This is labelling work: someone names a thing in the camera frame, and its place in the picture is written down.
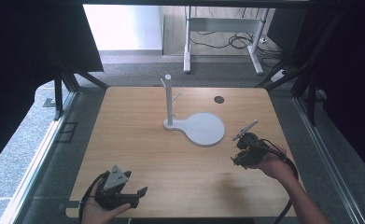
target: black curtain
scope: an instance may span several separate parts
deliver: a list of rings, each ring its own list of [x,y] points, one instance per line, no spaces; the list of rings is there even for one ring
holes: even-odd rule
[[[36,89],[76,71],[103,71],[82,5],[0,0],[0,153]]]
[[[324,108],[365,162],[365,1],[353,1],[316,65]]]

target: floor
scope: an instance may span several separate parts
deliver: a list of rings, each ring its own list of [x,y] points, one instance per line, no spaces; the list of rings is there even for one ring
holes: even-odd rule
[[[182,49],[184,46],[184,39],[179,39],[180,36],[183,35],[171,34],[170,31],[178,29],[172,29],[170,27],[184,27],[183,16],[185,8],[168,7],[158,9],[157,7],[136,7],[125,10],[125,8],[120,7],[112,9],[119,9],[123,13],[132,13],[130,15],[120,14],[125,17],[134,14],[136,15],[136,18],[139,18],[139,20],[153,22],[151,24],[136,22],[134,25],[132,25],[132,27],[134,27],[132,30],[122,30],[122,28],[125,26],[122,24],[117,25],[111,22],[110,24],[112,26],[114,25],[114,29],[103,29],[105,21],[120,21],[118,18],[111,17],[118,15],[119,13],[115,13],[115,11],[112,11],[110,7],[85,6],[94,39],[96,40],[98,49],[100,50],[102,61],[104,64],[109,65],[106,68],[109,70],[113,69],[112,65],[110,64],[115,63],[125,64],[125,66],[130,66],[134,63],[156,63],[168,66],[170,64],[181,64],[183,62],[181,55],[183,52]],[[98,12],[98,10],[101,11],[102,17],[94,14],[95,11]],[[199,8],[197,11],[198,13],[206,13],[205,16],[211,17],[212,14],[214,14],[214,16],[221,15],[222,17],[233,17],[238,13],[240,13],[241,16],[242,10],[237,10],[238,9],[235,8],[228,11],[213,7],[203,7]],[[163,13],[165,18],[168,18],[164,21],[164,27],[162,27],[161,22],[154,19],[157,15],[157,11],[158,13]],[[256,12],[256,9],[247,9],[245,15],[248,18],[252,18],[253,16],[256,16]],[[149,34],[147,31],[145,31],[145,29],[148,27],[151,27],[149,32],[156,32]],[[117,35],[121,30],[123,33],[125,32],[126,35]],[[135,32],[139,31],[143,32],[138,33],[139,35],[134,35]],[[230,35],[224,34],[220,34],[220,36],[216,35],[206,36],[205,38],[209,37],[209,39],[203,41],[209,41],[208,43],[213,46],[221,46],[224,44],[222,41],[227,41],[227,39],[230,37]],[[137,36],[135,41],[132,41],[132,36]],[[169,43],[174,43],[175,46],[179,47],[172,47],[173,45],[170,45]],[[262,44],[260,46],[268,49],[276,49],[276,46],[271,43],[271,40],[266,44]],[[192,61],[202,64],[249,63],[249,57],[246,57],[246,50],[235,48],[214,49],[206,48],[205,46],[194,46],[192,47],[192,54],[195,55],[195,57],[192,58]],[[266,61],[266,63],[274,62],[276,62],[276,59]],[[104,92],[95,87],[95,85],[92,85],[92,83],[88,82],[84,78],[77,78],[82,86],[81,91],[77,94],[78,98],[73,98],[74,96],[71,96],[71,94],[66,91],[65,88],[63,88],[64,104],[65,106],[71,105],[71,107],[68,107],[68,113],[70,113],[70,115],[69,119],[65,120],[66,123],[74,120],[71,118],[82,120],[84,116],[88,116],[83,113],[79,114],[78,111],[86,111],[85,109],[87,109],[88,111],[91,111],[91,115],[95,114],[96,108],[98,109],[101,105],[101,97],[104,96]],[[126,83],[126,85],[130,85],[130,82],[134,82],[136,80],[127,81],[129,83]],[[214,85],[214,82],[207,80],[203,85]],[[54,171],[60,171],[64,169],[63,162],[66,162],[69,157],[81,157],[84,154],[84,150],[82,149],[83,151],[74,152],[62,151],[60,148],[65,146],[61,146],[61,144],[59,144],[59,149],[57,150],[51,150],[51,148],[45,146],[46,142],[49,141],[49,138],[51,138],[49,131],[54,131],[54,129],[57,129],[61,133],[68,132],[67,126],[63,126],[61,122],[53,120],[53,93],[54,89],[51,82],[43,85],[37,90],[35,104],[27,114],[25,120],[22,122],[21,127],[16,131],[15,135],[10,140],[2,155],[0,156],[0,219],[2,218],[0,223],[8,223],[8,220],[11,219],[25,220],[24,223],[34,223],[27,220],[35,220],[35,214],[24,212],[23,215],[21,215],[22,217],[19,217],[18,214],[13,211],[13,209],[24,208],[24,206],[35,206],[35,199],[51,199],[49,206],[54,207],[54,216],[59,216],[65,207],[65,204],[59,203],[58,199],[67,199],[67,190],[57,189],[57,185],[54,184],[56,182],[52,182],[52,180],[63,180],[60,179],[59,176],[53,177],[52,174]],[[288,138],[288,143],[291,146],[302,149],[294,151],[293,153],[295,160],[300,162],[298,166],[300,167],[301,172],[304,174],[303,178],[306,179],[307,183],[311,183],[310,185],[306,186],[307,190],[309,190],[311,195],[316,198],[316,201],[326,202],[325,204],[321,205],[333,212],[333,214],[330,215],[332,216],[334,223],[365,223],[365,165],[359,159],[357,153],[348,145],[343,136],[340,135],[338,130],[332,125],[331,120],[328,119],[320,104],[316,106],[316,120],[318,124],[313,128],[310,127],[309,123],[304,121],[304,118],[301,118],[300,110],[303,107],[299,107],[298,105],[304,105],[304,101],[292,99],[285,91],[273,91],[271,95],[274,108],[280,118],[285,135]],[[95,119],[91,119],[91,121],[86,124],[82,124],[82,122],[80,122],[78,124],[80,125],[79,130],[90,130],[93,122],[95,122]],[[296,133],[296,130],[299,130],[299,132],[302,130],[306,131],[303,131],[303,134]],[[59,134],[58,136],[52,136],[56,139],[50,140],[58,141],[60,143],[64,140],[63,136],[65,135]],[[90,132],[80,133],[79,136],[80,138],[78,139],[81,141],[80,146],[84,146],[84,142],[88,141],[90,138]],[[317,148],[323,147],[323,145],[325,145],[325,152],[322,149],[319,151],[315,150]],[[31,168],[35,168],[37,165],[35,164],[34,159],[40,153],[49,153],[50,158],[57,158],[57,155],[61,153],[62,159],[54,161],[41,161],[40,164],[48,167],[48,171],[39,172],[30,170]],[[327,157],[330,157],[330,160],[336,164],[337,174],[332,174],[334,170],[330,169],[331,167],[329,164],[324,163],[324,161],[329,161],[327,160]],[[314,168],[312,165],[313,162],[316,162],[317,164],[317,166]],[[78,165],[79,163],[77,162],[71,166],[74,169],[78,169]],[[35,183],[32,181],[28,184],[22,181],[29,179],[29,175],[37,175],[37,178],[40,181],[36,181]],[[66,179],[64,182],[67,182],[66,184],[73,184],[74,180],[73,178]],[[52,197],[51,195],[47,195],[46,192],[42,192],[42,194],[36,192],[36,194],[39,196],[36,196],[35,194],[35,197],[30,198],[30,200],[27,199],[28,205],[16,202],[16,198],[26,197],[29,194],[29,191],[23,190],[27,187],[33,187],[34,189],[40,190],[43,190],[42,188],[50,188],[50,191],[58,190],[62,196],[57,198],[59,196]],[[324,189],[327,194],[321,193],[321,189]],[[356,210],[356,208],[346,208],[347,204],[355,204],[358,210]],[[362,217],[354,219],[352,217],[353,215],[350,213],[351,211],[353,215],[361,213]],[[270,223],[272,219],[262,218],[256,221],[257,223]],[[287,219],[285,221],[285,223],[296,223],[295,219]]]

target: white table leg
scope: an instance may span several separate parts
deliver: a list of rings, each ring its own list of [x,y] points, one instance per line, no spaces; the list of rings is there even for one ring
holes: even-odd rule
[[[190,73],[190,15],[191,7],[188,7],[186,18],[186,39],[185,39],[185,52],[183,58],[183,72]]]
[[[256,49],[259,44],[259,40],[260,40],[261,32],[263,31],[263,28],[264,28],[264,24],[266,24],[266,18],[267,18],[268,13],[269,13],[269,8],[263,9],[263,12],[261,13],[258,29],[257,29],[256,33],[254,34],[254,43],[252,44],[252,46],[248,46],[249,55],[251,56],[252,63],[254,64],[255,70],[258,75],[263,75],[263,69],[261,68],[260,62],[258,60],[258,56],[256,55]]]

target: white vertical pole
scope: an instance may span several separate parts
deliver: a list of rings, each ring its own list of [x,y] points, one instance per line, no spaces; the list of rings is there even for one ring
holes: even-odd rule
[[[255,33],[254,43],[252,44],[252,52],[256,51],[256,48],[259,44],[261,32],[263,32],[264,25],[266,24],[267,14],[269,14],[269,8],[263,9],[263,12],[261,13],[258,29]]]
[[[190,12],[191,12],[191,7],[188,7],[187,18],[186,18],[185,51],[184,51],[184,61],[183,61],[184,73],[190,72],[190,19],[191,19]]]
[[[165,75],[165,98],[167,101],[167,119],[168,125],[173,125],[173,91],[171,85],[171,75]]]

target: white circular base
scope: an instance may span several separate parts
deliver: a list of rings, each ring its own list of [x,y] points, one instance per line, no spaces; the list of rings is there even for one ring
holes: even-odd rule
[[[200,147],[211,147],[225,135],[223,121],[208,112],[196,113],[187,119],[173,119],[172,125],[169,125],[168,119],[165,119],[163,124],[168,130],[182,131]]]

